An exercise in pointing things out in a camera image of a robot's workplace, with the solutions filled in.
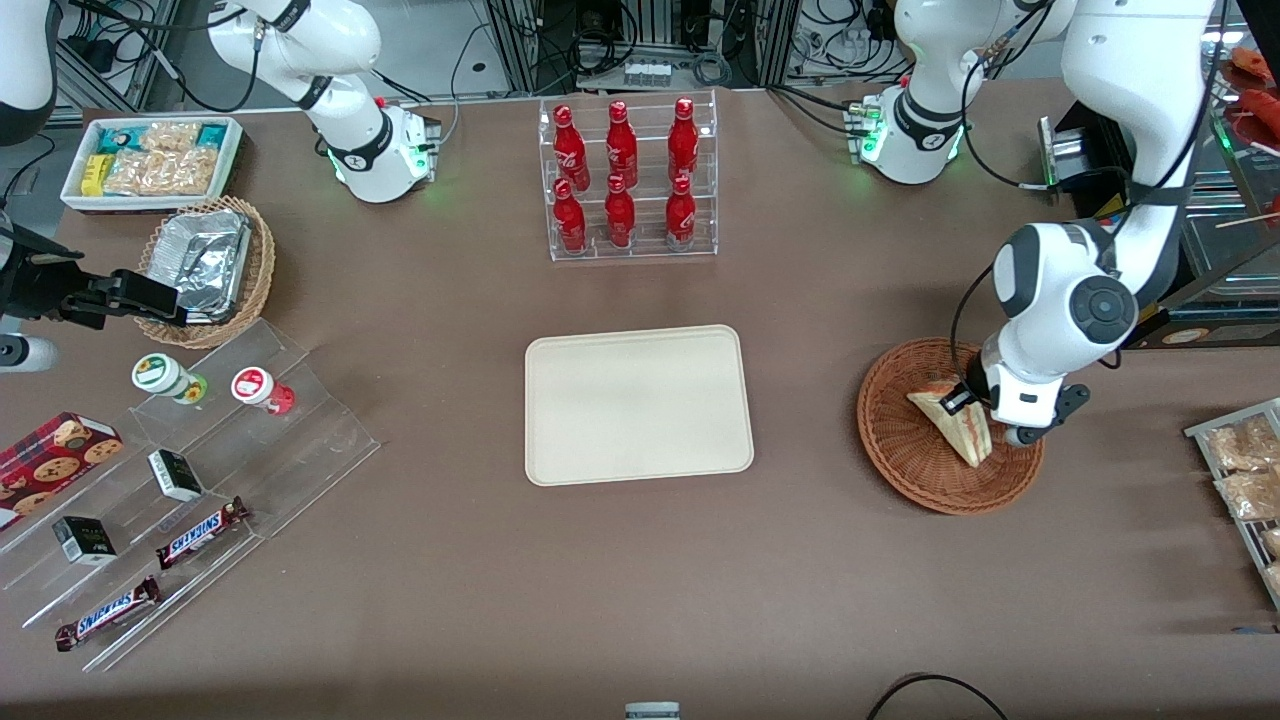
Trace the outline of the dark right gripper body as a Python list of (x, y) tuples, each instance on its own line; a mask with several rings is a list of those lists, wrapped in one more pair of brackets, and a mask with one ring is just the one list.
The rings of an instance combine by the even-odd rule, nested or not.
[(79, 319), (64, 301), (84, 288), (81, 251), (61, 246), (26, 228), (3, 229), (3, 314), (55, 322)]

